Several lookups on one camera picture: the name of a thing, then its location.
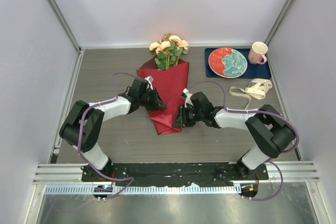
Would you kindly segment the dark red wrapping paper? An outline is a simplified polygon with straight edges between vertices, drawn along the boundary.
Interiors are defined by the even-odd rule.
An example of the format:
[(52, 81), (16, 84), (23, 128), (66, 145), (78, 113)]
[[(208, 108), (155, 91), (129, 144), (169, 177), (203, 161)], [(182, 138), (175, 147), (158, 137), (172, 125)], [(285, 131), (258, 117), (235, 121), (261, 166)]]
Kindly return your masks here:
[(153, 77), (153, 87), (157, 89), (161, 100), (166, 105), (165, 110), (149, 112), (158, 135), (182, 131), (180, 127), (173, 127), (173, 123), (178, 117), (179, 107), (184, 104), (181, 94), (187, 88), (189, 67), (189, 62), (180, 60), (177, 66), (160, 71), (157, 70), (155, 60), (152, 58), (137, 70), (140, 78)]

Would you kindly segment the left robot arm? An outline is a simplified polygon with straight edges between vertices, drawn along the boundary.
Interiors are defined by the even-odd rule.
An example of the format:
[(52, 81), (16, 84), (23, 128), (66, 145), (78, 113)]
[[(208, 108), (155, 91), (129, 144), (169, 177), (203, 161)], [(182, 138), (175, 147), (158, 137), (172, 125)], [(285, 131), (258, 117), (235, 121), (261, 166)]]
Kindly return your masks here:
[(93, 169), (98, 180), (105, 182), (113, 170), (112, 160), (98, 145), (102, 124), (117, 116), (133, 113), (139, 107), (147, 111), (162, 111), (166, 105), (152, 85), (153, 78), (135, 78), (124, 93), (97, 103), (79, 100), (72, 106), (59, 136), (74, 147)]

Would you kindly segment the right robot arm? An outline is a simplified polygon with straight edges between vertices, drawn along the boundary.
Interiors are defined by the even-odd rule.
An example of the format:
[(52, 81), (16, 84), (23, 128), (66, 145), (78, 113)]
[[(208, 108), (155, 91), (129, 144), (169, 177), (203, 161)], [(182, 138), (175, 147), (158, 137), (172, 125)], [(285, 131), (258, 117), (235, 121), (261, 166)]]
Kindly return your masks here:
[(292, 142), (298, 144), (296, 128), (271, 105), (255, 110), (233, 110), (213, 106), (202, 92), (191, 94), (184, 89), (181, 96), (185, 103), (179, 107), (174, 127), (193, 127), (197, 122), (203, 122), (208, 127), (241, 129), (251, 134), (255, 146), (236, 163), (237, 173), (242, 179), (250, 179), (261, 164), (277, 158)]

